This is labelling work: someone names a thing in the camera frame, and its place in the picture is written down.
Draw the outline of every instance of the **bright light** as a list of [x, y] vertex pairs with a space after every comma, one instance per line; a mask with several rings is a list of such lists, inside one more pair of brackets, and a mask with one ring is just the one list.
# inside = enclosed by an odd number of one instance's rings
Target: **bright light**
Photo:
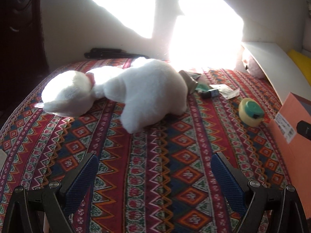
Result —
[[233, 69], [243, 20], [223, 0], [179, 0], [179, 16], [170, 46], [170, 60], [180, 69]]
[[93, 0], [120, 22], [145, 38], [152, 37], [155, 0]]

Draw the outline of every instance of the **metal screw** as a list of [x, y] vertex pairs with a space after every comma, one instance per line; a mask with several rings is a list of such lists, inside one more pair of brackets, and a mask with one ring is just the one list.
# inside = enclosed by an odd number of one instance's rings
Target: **metal screw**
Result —
[[255, 188], [260, 187], [260, 183], [257, 180], [252, 180], [250, 185]]
[[52, 181], [49, 184], [49, 188], [57, 188], [59, 186], [59, 182], [58, 181]]
[[23, 186], [17, 186], [15, 189], [14, 189], [14, 192], [15, 193], [20, 193], [21, 191], [24, 190], [24, 187]]
[[292, 186], [292, 185], [287, 185], [286, 186], [286, 189], [288, 190], [288, 191], [290, 191], [290, 192], [295, 192], [295, 187], [294, 186]]

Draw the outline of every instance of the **patterned tablecloth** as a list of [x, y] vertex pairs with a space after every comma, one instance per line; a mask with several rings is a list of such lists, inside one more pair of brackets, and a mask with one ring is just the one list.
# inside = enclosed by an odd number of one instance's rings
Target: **patterned tablecloth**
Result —
[[[37, 189], [60, 180], [87, 152], [98, 156], [100, 166], [94, 185], [70, 217], [77, 233], [231, 232], [239, 217], [226, 204], [211, 172], [211, 156], [217, 151], [249, 179], [267, 187], [282, 188], [290, 182], [266, 125], [280, 102], [270, 85], [248, 74], [206, 71], [211, 84], [239, 87], [240, 96], [202, 100], [190, 95], [183, 116], [167, 116], [133, 135], [120, 124], [124, 105], [107, 99], [95, 102], [79, 118], [62, 118], [34, 107], [46, 83], [60, 72], [86, 72], [103, 65], [127, 68], [131, 61], [62, 67], [15, 110], [0, 133], [0, 149], [8, 154], [0, 175], [0, 226], [16, 186]], [[238, 104], [245, 97], [256, 99], [265, 110], [265, 123], [258, 128], [248, 127], [238, 116]], [[265, 215], [260, 232], [267, 222]]]

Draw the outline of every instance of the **green button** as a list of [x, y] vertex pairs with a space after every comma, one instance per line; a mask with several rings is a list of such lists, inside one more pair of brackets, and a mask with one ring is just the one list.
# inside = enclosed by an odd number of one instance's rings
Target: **green button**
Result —
[[245, 113], [254, 119], [263, 118], [265, 115], [265, 112], [262, 110], [262, 108], [253, 101], [246, 102]]

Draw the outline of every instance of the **white fur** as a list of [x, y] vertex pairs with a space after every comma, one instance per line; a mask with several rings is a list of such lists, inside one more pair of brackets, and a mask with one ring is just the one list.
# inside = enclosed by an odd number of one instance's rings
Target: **white fur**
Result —
[[95, 99], [107, 97], [125, 103], [120, 120], [129, 133], [142, 131], [168, 113], [181, 115], [186, 111], [186, 83], [164, 61], [139, 58], [125, 70], [104, 66], [88, 73], [94, 74], [92, 89], [88, 77], [77, 71], [52, 79], [42, 92], [44, 111], [76, 117], [87, 112]]

